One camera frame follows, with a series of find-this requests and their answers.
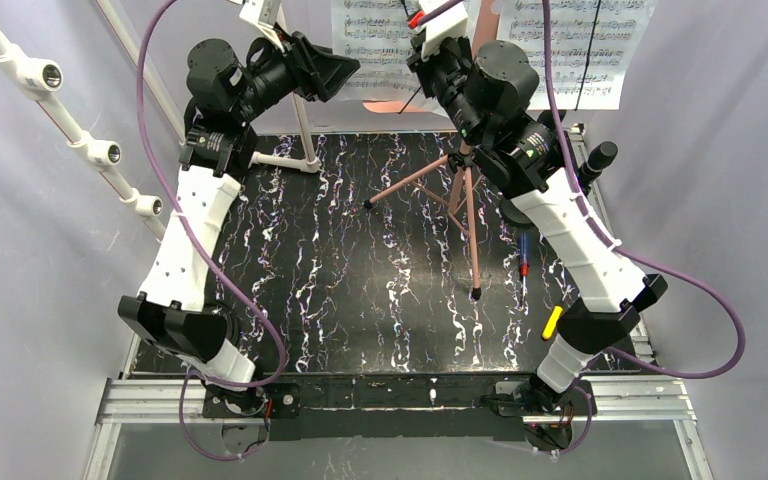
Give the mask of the sheet music page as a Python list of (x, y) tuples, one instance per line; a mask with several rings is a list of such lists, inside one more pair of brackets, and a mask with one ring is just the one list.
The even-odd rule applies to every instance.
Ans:
[[(556, 106), (567, 111), (620, 107), (626, 73), (658, 5), (656, 0), (551, 1), (551, 72)], [(503, 1), (499, 40), (518, 45), (538, 72), (532, 110), (547, 110), (544, 15), (540, 1)]]
[(417, 76), (406, 64), (412, 52), (407, 22), (420, 9), (418, 1), (338, 0), (330, 6), (333, 52), (360, 63), (340, 100), (395, 102), (396, 110), (409, 102), (409, 110), (444, 114), (419, 92)]

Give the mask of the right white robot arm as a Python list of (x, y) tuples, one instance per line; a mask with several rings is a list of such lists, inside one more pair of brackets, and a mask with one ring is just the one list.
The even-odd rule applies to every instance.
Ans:
[(520, 47), (496, 40), (472, 51), (466, 37), (428, 42), (424, 34), (411, 47), (407, 66), (424, 95), (443, 108), (474, 164), (536, 226), (578, 288), (522, 392), (525, 405), (549, 410), (591, 360), (638, 324), (667, 282), (619, 253), (618, 240), (605, 233), (580, 190), (567, 140), (549, 114), (527, 114), (539, 75)]

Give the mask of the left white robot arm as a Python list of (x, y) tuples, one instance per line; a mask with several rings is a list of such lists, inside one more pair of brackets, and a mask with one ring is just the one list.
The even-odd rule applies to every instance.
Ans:
[(206, 39), (191, 49), (187, 137), (175, 195), (182, 210), (171, 214), (137, 294), (122, 296), (118, 305), (120, 318), (144, 341), (231, 391), (246, 390), (256, 367), (239, 351), (233, 321), (205, 308), (206, 261), (256, 150), (251, 123), (292, 93), (307, 101), (330, 100), (360, 67), (300, 32), (279, 40), (275, 46), (256, 39), (244, 62), (223, 39)]

